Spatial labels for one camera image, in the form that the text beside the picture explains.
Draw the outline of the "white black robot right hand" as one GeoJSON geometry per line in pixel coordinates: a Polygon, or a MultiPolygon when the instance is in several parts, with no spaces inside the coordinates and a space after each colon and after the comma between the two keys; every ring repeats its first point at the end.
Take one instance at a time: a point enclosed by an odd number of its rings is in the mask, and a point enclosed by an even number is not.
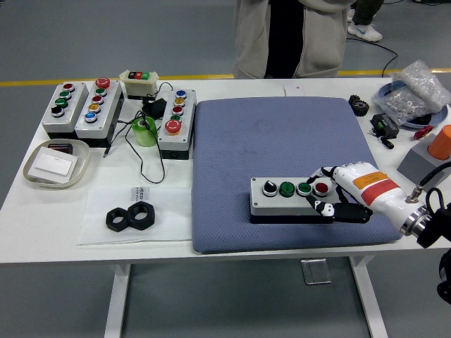
{"type": "Polygon", "coordinates": [[[385,215],[395,228],[407,232],[416,219],[427,214],[424,203],[409,203],[407,193],[385,173],[367,162],[319,168],[308,179],[312,183],[320,177],[330,178],[349,195],[374,213],[385,215]]]}

